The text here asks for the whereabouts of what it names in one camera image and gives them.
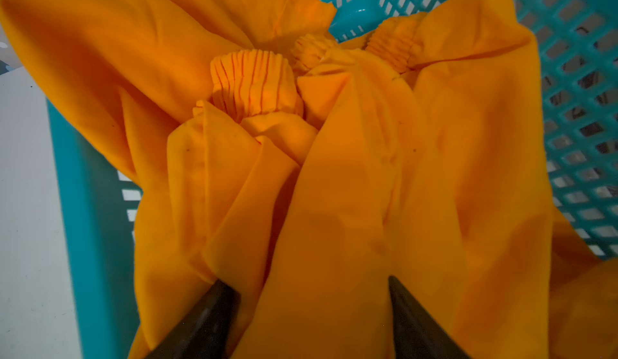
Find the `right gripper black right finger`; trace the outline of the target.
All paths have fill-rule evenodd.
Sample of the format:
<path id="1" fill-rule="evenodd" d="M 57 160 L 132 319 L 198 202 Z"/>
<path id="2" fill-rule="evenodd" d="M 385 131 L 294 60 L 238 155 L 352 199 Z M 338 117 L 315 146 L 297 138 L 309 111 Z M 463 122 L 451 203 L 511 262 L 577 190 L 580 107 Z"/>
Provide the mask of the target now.
<path id="1" fill-rule="evenodd" d="M 395 276 L 389 277 L 396 358 L 470 359 Z"/>

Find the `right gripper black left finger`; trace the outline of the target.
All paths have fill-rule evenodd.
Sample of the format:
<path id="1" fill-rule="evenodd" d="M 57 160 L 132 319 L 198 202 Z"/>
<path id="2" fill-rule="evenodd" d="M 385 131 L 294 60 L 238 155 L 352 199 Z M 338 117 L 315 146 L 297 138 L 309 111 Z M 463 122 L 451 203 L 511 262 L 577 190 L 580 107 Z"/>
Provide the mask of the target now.
<path id="1" fill-rule="evenodd" d="M 237 297 L 233 288 L 218 280 L 147 357 L 225 358 Z"/>

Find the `orange shorts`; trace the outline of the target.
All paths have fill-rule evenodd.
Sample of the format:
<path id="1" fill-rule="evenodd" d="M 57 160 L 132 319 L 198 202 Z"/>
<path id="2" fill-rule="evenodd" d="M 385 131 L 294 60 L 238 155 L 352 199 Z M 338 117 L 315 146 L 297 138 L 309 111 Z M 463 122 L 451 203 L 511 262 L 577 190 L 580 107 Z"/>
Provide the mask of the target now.
<path id="1" fill-rule="evenodd" d="M 513 0 L 447 0 L 345 43 L 335 15 L 1 0 L 33 79 L 143 190 L 130 357 L 217 282 L 229 358 L 616 357 L 617 262 L 552 201 L 538 47 Z"/>

